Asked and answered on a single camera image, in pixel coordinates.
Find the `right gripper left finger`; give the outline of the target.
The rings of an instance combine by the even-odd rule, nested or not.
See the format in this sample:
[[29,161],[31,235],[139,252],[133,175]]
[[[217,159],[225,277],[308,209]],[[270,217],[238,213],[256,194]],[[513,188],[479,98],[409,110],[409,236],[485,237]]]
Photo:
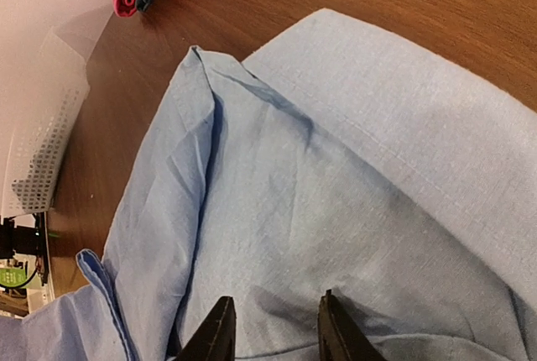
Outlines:
[[179,352],[179,361],[232,361],[235,359],[235,341],[234,300],[222,296]]

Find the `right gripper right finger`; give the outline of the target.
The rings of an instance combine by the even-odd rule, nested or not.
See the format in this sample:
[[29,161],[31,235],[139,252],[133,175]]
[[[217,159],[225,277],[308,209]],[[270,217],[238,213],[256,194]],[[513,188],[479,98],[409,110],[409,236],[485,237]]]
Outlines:
[[321,297],[317,332],[322,361],[386,360],[369,342],[331,290],[327,290]]

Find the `light blue shirt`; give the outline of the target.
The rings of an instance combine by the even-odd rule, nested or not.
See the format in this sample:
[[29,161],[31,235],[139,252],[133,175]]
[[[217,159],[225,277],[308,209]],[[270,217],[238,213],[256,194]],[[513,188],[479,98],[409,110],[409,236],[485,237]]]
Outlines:
[[173,75],[87,285],[4,360],[171,360],[221,296],[239,360],[316,360],[337,298],[389,360],[536,357],[536,115],[329,9]]

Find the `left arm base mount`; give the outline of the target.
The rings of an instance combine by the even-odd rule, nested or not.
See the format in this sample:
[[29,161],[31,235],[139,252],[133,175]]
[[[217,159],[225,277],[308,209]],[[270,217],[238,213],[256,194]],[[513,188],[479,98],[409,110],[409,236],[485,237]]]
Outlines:
[[5,290],[23,289],[36,275],[41,285],[48,283],[50,265],[45,213],[33,213],[32,218],[33,227],[17,226],[15,217],[6,217],[1,221],[1,260],[12,260],[17,254],[34,256],[36,260],[34,271],[24,280],[1,277],[1,287]]

